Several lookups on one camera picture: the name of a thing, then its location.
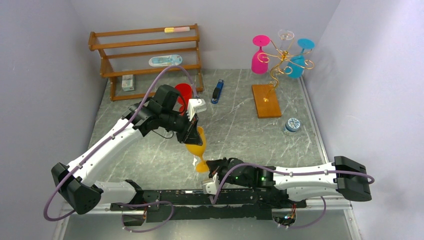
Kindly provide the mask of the yellow plastic wine glass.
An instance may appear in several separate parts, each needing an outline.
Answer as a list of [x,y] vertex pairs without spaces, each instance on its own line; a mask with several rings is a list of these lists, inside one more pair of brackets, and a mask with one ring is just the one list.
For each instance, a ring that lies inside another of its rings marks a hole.
[[206,141],[204,129],[202,127],[198,126],[197,132],[199,133],[202,144],[201,145],[185,144],[185,146],[191,154],[200,158],[200,162],[195,166],[195,170],[198,173],[206,173],[210,171],[209,167],[206,164],[206,161],[203,158],[203,154],[207,147],[207,141]]

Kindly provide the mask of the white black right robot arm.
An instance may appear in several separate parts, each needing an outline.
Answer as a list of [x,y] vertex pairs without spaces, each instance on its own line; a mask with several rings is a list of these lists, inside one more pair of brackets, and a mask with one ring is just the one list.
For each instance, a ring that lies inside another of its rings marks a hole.
[[368,202],[372,200],[370,185],[375,181],[364,165],[345,156],[307,167],[262,166],[233,157],[208,160],[206,165],[209,179],[202,182],[205,194],[218,196],[224,184],[278,190],[274,199],[283,208],[293,201],[324,196]]

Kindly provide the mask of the red plastic wine glass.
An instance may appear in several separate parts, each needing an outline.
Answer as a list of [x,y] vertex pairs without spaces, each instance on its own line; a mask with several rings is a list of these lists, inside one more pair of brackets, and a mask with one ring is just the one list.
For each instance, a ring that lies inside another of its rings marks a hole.
[[192,87],[188,83],[179,83],[175,86],[175,89],[179,91],[177,102],[180,107],[178,111],[182,114],[187,110],[189,100],[193,96]]

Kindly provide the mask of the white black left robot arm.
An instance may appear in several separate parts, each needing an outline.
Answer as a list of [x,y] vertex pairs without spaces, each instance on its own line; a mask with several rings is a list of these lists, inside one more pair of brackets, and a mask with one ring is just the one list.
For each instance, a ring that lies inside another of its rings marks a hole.
[[170,85],[161,85],[147,103],[136,103],[124,112],[113,128],[79,158],[68,164],[57,163],[51,170],[60,195],[79,215],[101,204],[124,204],[137,210],[143,203],[143,191],[132,180],[99,181],[99,175],[134,142],[163,128],[173,132],[179,143],[202,145],[198,132],[198,113],[206,110],[201,98],[186,101],[187,111],[174,110],[181,93]]

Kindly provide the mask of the pink plastic wine glass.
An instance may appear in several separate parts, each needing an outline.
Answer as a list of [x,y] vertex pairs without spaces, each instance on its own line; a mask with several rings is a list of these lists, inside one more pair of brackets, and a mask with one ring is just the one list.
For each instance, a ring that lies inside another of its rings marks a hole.
[[267,35],[257,35],[252,39],[253,45],[259,47],[251,60],[251,70],[253,73],[262,75],[268,71],[269,58],[263,51],[263,47],[266,47],[270,42],[271,40]]

